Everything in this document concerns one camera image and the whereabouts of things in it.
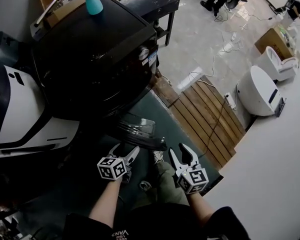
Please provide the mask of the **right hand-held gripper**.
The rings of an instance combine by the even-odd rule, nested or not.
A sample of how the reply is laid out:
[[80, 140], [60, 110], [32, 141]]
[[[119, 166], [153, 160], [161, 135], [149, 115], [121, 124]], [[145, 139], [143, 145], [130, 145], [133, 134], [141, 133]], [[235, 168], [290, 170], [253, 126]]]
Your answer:
[[199, 193], [209, 183], [207, 172], [201, 167], [198, 155], [189, 146], [184, 143], [179, 143], [178, 146], [181, 151], [181, 162], [172, 148], [168, 150], [171, 165], [177, 173], [176, 184], [186, 195]]

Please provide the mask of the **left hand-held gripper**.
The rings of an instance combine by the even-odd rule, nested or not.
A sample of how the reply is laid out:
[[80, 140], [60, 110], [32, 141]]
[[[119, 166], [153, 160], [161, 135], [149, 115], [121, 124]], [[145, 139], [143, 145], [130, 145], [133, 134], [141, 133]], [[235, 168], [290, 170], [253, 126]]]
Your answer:
[[140, 147], [136, 146], [125, 157], [122, 155], [123, 143], [116, 144], [106, 157], [102, 157], [97, 164], [99, 174], [102, 179], [116, 181], [122, 179], [122, 183], [127, 184], [132, 176], [130, 164], [134, 162], [140, 152]]

